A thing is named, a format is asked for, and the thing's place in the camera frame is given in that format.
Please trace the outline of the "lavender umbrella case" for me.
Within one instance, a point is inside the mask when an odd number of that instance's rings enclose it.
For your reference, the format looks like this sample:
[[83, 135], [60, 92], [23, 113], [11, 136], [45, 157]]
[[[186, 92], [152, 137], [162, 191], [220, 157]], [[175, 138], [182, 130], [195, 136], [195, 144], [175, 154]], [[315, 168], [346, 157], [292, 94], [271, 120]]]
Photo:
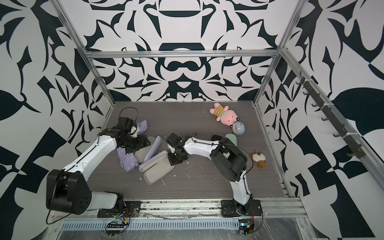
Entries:
[[144, 173], [143, 177], [148, 185], [155, 183], [167, 175], [175, 166], [170, 164], [168, 152], [162, 151], [145, 161], [139, 166], [139, 171]]

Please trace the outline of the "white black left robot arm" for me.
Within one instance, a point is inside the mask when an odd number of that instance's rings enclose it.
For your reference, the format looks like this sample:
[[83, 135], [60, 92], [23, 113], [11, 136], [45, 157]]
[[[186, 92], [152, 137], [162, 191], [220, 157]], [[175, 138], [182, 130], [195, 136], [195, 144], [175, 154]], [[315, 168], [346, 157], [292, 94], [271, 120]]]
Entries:
[[73, 215], [81, 215], [91, 210], [120, 213], [124, 208], [122, 195], [93, 192], [88, 186], [88, 179], [104, 158], [115, 149], [122, 148], [130, 154], [150, 146], [148, 137], [139, 134], [139, 130], [132, 119], [120, 117], [116, 126], [104, 129], [97, 140], [76, 160], [62, 170], [52, 170], [47, 176], [47, 209]]

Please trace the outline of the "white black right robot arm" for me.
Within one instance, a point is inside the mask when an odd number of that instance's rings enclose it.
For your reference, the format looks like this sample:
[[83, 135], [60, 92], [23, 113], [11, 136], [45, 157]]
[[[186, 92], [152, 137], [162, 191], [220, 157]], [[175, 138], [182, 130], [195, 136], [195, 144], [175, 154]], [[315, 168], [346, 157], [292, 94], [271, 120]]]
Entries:
[[228, 138], [218, 141], [204, 141], [195, 137], [184, 138], [172, 133], [166, 139], [168, 159], [172, 166], [197, 155], [213, 161], [221, 175], [230, 181], [233, 198], [221, 201], [221, 215], [224, 218], [263, 216], [261, 202], [253, 198], [247, 182], [246, 155]]

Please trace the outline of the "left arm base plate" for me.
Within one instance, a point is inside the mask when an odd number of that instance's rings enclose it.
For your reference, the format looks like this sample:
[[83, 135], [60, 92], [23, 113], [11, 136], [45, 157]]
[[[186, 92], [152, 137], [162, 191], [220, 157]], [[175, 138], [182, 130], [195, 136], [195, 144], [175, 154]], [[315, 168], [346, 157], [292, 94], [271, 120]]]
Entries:
[[119, 215], [122, 218], [135, 217], [140, 213], [141, 201], [118, 202], [112, 209], [100, 209], [97, 218], [112, 218]]

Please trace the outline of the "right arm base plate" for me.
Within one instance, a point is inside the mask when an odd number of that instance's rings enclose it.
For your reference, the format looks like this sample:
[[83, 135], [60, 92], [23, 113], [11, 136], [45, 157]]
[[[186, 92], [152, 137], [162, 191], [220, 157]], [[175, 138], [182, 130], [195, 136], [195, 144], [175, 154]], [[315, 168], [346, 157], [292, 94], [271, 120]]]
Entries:
[[260, 200], [250, 198], [245, 205], [235, 200], [221, 200], [221, 215], [224, 218], [262, 216], [263, 209]]

